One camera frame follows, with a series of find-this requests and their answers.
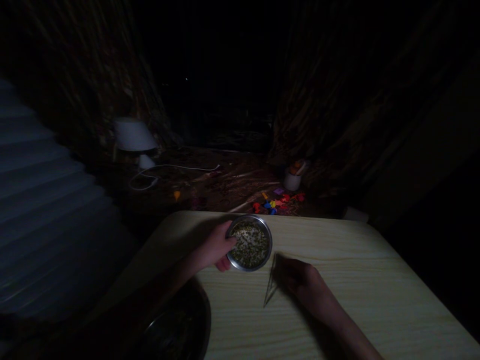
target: white cable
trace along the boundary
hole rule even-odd
[[[153,168],[159,168],[161,166],[171,166],[171,167],[174,167],[174,168],[182,168],[182,169],[190,169],[190,170],[214,171],[214,170],[217,170],[220,167],[220,164],[218,164],[213,169],[203,169],[203,168],[199,168],[199,167],[187,167],[187,166],[170,165],[170,164],[155,165],[155,166],[149,167],[147,169],[143,169],[142,171],[139,171],[137,174],[135,174],[135,176],[130,179],[130,182],[128,183],[128,187],[130,189],[136,190],[136,191],[143,191],[143,190],[150,189],[152,186],[154,186],[156,183],[159,182],[160,178],[158,176],[144,175],[144,172],[146,172],[147,170],[151,170]],[[143,187],[143,188],[133,187],[132,182],[140,175],[142,175],[145,178],[154,178],[154,180],[147,187]]]

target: person's left hand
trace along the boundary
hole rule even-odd
[[[225,238],[231,223],[232,221],[227,221],[215,226],[203,244],[196,249],[196,258],[200,269],[204,269],[213,264],[215,264],[217,269],[222,273],[230,269],[230,261],[226,254],[237,243],[235,237]]]

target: lamp base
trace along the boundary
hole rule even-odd
[[[140,158],[138,159],[138,169],[139,170],[145,170],[145,169],[150,169],[155,166],[154,161],[145,154],[141,154]]]

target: white cup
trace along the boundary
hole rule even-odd
[[[283,180],[283,186],[285,187],[285,189],[290,191],[297,191],[300,187],[301,182],[302,175],[292,175],[288,169],[285,171],[285,180]]]

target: white lamp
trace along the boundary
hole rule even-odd
[[[117,117],[115,128],[116,147],[131,152],[144,152],[158,147],[147,125],[141,120],[132,117]],[[154,161],[146,154],[140,154],[138,167],[149,169],[155,166]]]

